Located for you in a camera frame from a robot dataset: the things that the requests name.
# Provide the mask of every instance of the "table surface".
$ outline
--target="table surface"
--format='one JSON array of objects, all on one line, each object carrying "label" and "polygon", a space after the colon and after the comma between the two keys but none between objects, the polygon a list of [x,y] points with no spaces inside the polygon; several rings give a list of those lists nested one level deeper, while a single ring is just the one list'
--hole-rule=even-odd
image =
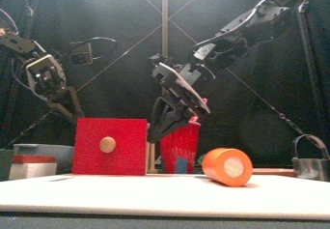
[{"label": "table surface", "polygon": [[330,220],[330,183],[252,175],[56,175],[0,183],[0,212]]}]

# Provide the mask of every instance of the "red container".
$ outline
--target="red container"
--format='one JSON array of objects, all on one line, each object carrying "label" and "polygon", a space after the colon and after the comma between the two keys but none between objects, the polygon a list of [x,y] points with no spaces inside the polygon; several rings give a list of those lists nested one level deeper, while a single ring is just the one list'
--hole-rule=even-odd
[{"label": "red container", "polygon": [[170,133],[160,141],[160,155],[167,174],[192,174],[200,138],[198,122]]}]

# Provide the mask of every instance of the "red wooden block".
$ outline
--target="red wooden block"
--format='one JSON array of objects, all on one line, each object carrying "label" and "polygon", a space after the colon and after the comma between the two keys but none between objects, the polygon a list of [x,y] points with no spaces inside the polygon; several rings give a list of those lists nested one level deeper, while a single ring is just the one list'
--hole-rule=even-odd
[{"label": "red wooden block", "polygon": [[144,175],[147,127],[145,119],[80,118],[72,173]]}]

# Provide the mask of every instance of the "cable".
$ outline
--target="cable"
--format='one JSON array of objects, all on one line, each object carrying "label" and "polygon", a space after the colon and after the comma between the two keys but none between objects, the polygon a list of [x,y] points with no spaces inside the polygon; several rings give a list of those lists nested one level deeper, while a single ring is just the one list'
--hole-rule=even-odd
[{"label": "cable", "polygon": [[13,77],[15,81],[17,82],[17,84],[19,84],[23,88],[25,88],[27,90],[31,90],[29,87],[19,80],[19,78],[17,78],[17,76],[16,76],[15,59],[12,59],[11,65],[12,65],[12,77]]},{"label": "cable", "polygon": [[15,23],[13,19],[11,18],[11,16],[1,9],[0,9],[0,17],[5,18],[5,19],[3,19],[3,21],[5,23],[9,23],[11,24],[12,28],[15,29],[15,34],[17,34],[19,33],[19,28],[16,26],[16,23]]}]

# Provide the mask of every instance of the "black backdrop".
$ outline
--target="black backdrop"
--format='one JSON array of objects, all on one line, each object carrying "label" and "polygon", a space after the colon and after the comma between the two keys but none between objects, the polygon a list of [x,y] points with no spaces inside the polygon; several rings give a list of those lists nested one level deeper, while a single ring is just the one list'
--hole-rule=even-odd
[{"label": "black backdrop", "polygon": [[[155,98],[162,93],[151,77],[148,57],[163,52],[163,0],[28,0],[35,9],[25,15],[23,0],[0,0],[21,33],[55,54],[68,43],[92,37],[107,37],[119,43],[116,51],[92,64],[61,65],[67,84],[77,90],[87,117],[147,118]],[[167,0],[167,54],[184,64],[191,46],[212,37],[236,16],[260,0]],[[308,65],[296,17],[287,30],[271,43],[256,45],[250,55],[238,60],[230,71],[255,89],[264,100],[284,113],[306,133],[329,143],[329,0],[311,0],[308,23],[315,57],[316,89],[322,111],[315,106]],[[111,43],[92,46],[97,55]],[[11,90],[11,66],[1,52],[1,144],[45,114],[45,103],[19,88]],[[228,70],[204,93],[211,115],[202,122],[199,155],[223,146],[243,149],[255,166],[291,164],[292,139],[298,136],[271,109],[243,87]],[[24,143],[75,144],[75,127],[55,115],[17,141]],[[306,147],[307,156],[318,152]]]}]

